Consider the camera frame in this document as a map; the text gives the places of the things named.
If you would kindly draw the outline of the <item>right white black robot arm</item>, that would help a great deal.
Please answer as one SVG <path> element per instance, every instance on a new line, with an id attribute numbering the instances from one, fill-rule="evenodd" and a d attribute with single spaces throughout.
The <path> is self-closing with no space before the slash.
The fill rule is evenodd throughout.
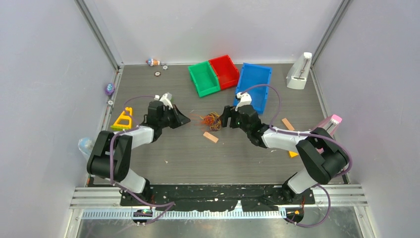
<path id="1" fill-rule="evenodd" d="M 290 131 L 265 124 L 251 105 L 225 106 L 222 127 L 240 128 L 250 142 L 261 148 L 276 148 L 299 154 L 304 168 L 281 187 L 282 197 L 296 203 L 309 188 L 328 184 L 351 168 L 349 153 L 321 127 L 311 131 Z"/>

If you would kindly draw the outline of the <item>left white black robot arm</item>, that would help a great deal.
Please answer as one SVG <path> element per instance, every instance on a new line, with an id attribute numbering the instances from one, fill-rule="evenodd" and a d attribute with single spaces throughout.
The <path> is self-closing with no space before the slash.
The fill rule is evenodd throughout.
<path id="1" fill-rule="evenodd" d="M 157 141 L 166 127 L 175 129 L 190 121 L 176 105 L 152 101 L 138 126 L 119 132 L 103 130 L 98 134 L 87 162 L 87 172 L 133 192 L 138 204 L 147 205 L 152 198 L 148 189 L 150 182 L 130 169 L 132 149 Z"/>

